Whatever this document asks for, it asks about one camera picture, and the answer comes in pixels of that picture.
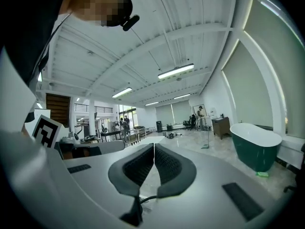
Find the ceiling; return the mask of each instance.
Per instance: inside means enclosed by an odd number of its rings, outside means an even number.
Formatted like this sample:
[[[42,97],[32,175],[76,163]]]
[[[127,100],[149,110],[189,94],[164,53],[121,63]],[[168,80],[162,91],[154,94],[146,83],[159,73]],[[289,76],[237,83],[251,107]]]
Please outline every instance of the ceiling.
[[[227,40],[235,0],[132,3],[140,20],[127,32],[70,16],[50,45],[40,90],[138,107],[200,94]],[[191,71],[158,79],[190,63]],[[112,99],[126,87],[132,91]]]

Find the black table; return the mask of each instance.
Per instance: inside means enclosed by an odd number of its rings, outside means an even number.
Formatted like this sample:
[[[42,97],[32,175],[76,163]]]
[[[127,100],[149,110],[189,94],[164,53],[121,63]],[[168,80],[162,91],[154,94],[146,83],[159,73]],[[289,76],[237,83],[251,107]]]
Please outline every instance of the black table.
[[[116,135],[119,134],[120,135],[120,140],[121,140],[121,131],[114,131],[114,132],[107,132],[107,133],[100,133],[101,135],[101,139],[102,139],[102,143],[103,141],[103,136],[105,137],[105,141],[107,142],[107,136],[109,135],[115,135],[115,140],[118,140],[118,138],[116,137]]]

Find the brown cabinet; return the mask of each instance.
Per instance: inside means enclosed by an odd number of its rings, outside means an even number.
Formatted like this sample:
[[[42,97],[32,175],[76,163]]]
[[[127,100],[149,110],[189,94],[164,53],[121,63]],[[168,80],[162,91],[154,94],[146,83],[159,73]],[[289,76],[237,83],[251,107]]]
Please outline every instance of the brown cabinet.
[[[230,121],[228,117],[212,119],[212,123],[213,123],[214,135],[217,134],[220,137],[220,139],[223,138],[224,134],[231,135]]]

